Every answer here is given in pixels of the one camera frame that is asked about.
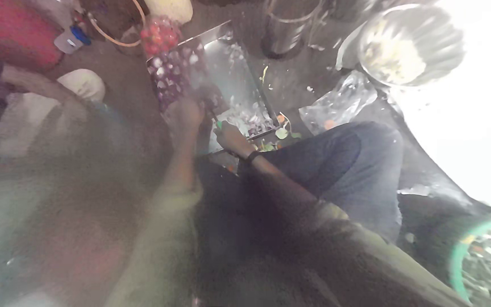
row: white cloth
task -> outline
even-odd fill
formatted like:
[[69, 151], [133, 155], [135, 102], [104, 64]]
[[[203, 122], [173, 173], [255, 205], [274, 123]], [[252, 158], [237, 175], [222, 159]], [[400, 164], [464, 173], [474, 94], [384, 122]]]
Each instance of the white cloth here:
[[[103, 80], [88, 69], [77, 69], [67, 73], [58, 78], [58, 82], [86, 101], [101, 103], [105, 96]], [[66, 146], [61, 140], [68, 133], [69, 127], [63, 123], [69, 122], [69, 118], [66, 118], [69, 115], [59, 111], [60, 102], [38, 94], [26, 93], [10, 94], [7, 103], [8, 106], [0, 120], [0, 158], [26, 156], [47, 120], [57, 121], [57, 129], [50, 132], [50, 137], [54, 140], [52, 145]]]

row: plastic bag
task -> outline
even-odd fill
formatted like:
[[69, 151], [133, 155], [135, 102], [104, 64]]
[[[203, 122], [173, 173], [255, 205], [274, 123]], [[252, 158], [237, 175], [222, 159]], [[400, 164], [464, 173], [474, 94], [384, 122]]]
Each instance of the plastic bag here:
[[313, 135], [350, 122], [378, 94], [367, 76], [354, 70], [341, 86], [319, 98], [309, 107], [298, 109], [301, 119]]

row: metal bowl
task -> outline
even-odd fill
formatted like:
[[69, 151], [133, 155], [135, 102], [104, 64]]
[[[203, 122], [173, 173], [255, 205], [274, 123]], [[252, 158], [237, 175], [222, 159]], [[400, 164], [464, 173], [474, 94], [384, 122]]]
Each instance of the metal bowl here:
[[[378, 13], [365, 24], [359, 35], [358, 57], [362, 68], [387, 86], [420, 86], [442, 78], [460, 65], [465, 54], [463, 32], [454, 27], [451, 19], [439, 7], [420, 4], [400, 5]], [[376, 31], [392, 42], [412, 42], [425, 64], [423, 72], [411, 81], [395, 83], [379, 66], [373, 65], [370, 44]]]

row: hand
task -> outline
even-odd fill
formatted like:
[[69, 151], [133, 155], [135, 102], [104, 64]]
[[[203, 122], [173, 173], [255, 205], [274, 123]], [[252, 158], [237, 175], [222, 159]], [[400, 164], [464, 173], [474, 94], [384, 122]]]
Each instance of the hand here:
[[217, 136], [217, 142], [224, 149], [232, 151], [244, 159], [255, 151], [255, 147], [242, 135], [238, 127], [229, 124], [227, 121], [222, 122], [221, 129], [216, 128], [213, 131]]
[[163, 116], [174, 141], [179, 141], [188, 136], [196, 137], [205, 112], [202, 103], [197, 103], [189, 97], [183, 97], [170, 104]]

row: wristband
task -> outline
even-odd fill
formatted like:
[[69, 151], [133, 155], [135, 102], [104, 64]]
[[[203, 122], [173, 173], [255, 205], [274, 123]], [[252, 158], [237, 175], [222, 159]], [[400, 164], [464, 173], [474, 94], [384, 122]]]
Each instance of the wristband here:
[[255, 159], [260, 154], [261, 152], [255, 150], [254, 152], [249, 154], [249, 156], [244, 160], [244, 162], [251, 164], [253, 162], [253, 159]]

